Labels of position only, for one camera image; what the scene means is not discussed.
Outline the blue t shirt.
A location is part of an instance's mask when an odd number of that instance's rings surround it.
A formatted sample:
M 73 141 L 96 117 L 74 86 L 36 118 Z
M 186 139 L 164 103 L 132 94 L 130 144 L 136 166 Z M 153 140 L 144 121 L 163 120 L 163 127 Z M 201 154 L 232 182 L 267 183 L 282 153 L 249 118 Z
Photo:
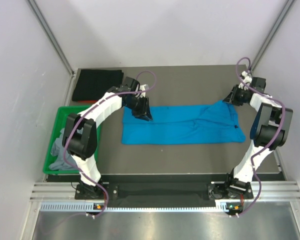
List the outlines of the blue t shirt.
M 145 121 L 123 112 L 124 145 L 195 145 L 243 143 L 235 107 L 223 101 L 204 105 L 153 106 Z

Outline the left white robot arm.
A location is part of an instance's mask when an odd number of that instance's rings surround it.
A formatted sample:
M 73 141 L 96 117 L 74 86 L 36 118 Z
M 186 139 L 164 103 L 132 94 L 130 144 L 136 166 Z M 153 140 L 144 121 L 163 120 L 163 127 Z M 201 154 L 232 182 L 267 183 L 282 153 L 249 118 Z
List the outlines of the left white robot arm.
M 151 89 L 137 79 L 126 77 L 120 86 L 112 86 L 88 109 L 67 116 L 62 139 L 64 153 L 74 159 L 75 164 L 70 165 L 78 169 L 80 180 L 87 185 L 86 192 L 92 198 L 99 198 L 104 191 L 95 160 L 98 127 L 123 107 L 130 109 L 136 119 L 151 121 L 149 97 L 146 96 Z

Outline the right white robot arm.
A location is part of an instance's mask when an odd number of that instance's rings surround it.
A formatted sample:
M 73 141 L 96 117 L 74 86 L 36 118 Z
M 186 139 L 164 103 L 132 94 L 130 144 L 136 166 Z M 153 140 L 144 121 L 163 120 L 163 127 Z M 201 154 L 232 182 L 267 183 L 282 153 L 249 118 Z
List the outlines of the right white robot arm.
M 241 83 L 232 88 L 223 102 L 235 106 L 249 104 L 256 111 L 249 134 L 251 143 L 233 169 L 234 179 L 248 183 L 267 156 L 287 141 L 293 110 L 264 93 L 264 78 L 253 77 L 249 70 L 243 71 L 239 78 Z

